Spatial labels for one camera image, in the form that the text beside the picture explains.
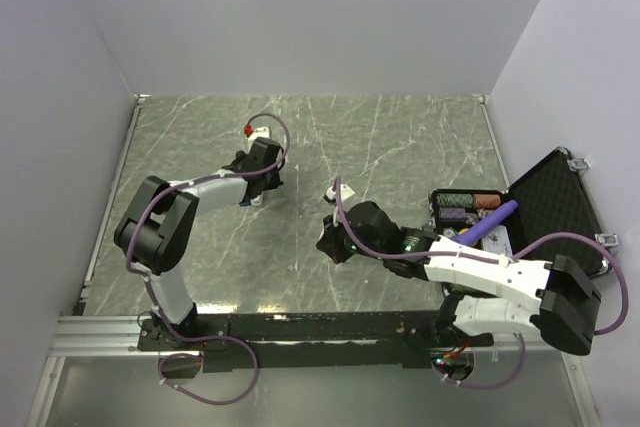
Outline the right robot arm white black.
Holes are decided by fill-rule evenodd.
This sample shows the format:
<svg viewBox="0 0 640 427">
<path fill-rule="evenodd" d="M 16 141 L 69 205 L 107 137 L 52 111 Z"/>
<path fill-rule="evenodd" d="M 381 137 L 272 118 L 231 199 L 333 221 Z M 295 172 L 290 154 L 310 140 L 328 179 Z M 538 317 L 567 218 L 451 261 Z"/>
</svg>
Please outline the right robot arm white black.
<svg viewBox="0 0 640 427">
<path fill-rule="evenodd" d="M 481 251 L 400 227 L 371 201 L 326 216 L 316 247 L 336 264 L 362 255 L 400 277 L 473 289 L 441 305 L 436 331 L 446 344 L 484 334 L 537 334 L 565 353 L 591 351 L 601 295 L 568 256 L 516 260 Z"/>
</svg>

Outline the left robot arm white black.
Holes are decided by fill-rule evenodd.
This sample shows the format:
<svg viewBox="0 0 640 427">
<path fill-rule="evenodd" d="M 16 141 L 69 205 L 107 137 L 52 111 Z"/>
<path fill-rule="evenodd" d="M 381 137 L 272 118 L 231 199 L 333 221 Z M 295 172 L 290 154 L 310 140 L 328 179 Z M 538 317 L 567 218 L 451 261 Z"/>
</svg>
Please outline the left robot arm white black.
<svg viewBox="0 0 640 427">
<path fill-rule="evenodd" d="M 197 216 L 231 206 L 249 205 L 282 185 L 280 171 L 288 149 L 266 137 L 214 173 L 177 182 L 146 178 L 114 231 L 125 267 L 139 276 L 151 300 L 162 337 L 183 349 L 201 339 L 198 311 L 189 294 L 181 262 Z"/>
</svg>

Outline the white stapler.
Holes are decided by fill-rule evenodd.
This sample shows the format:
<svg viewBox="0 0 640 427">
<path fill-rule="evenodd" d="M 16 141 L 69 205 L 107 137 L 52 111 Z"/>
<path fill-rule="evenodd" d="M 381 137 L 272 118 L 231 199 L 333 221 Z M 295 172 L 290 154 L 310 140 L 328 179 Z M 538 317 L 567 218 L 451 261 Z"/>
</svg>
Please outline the white stapler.
<svg viewBox="0 0 640 427">
<path fill-rule="evenodd" d="M 253 197 L 251 199 L 251 205 L 252 206 L 261 206 L 263 203 L 263 199 L 264 199 L 264 194 L 260 193 L 259 195 L 257 195 L 256 197 Z"/>
</svg>

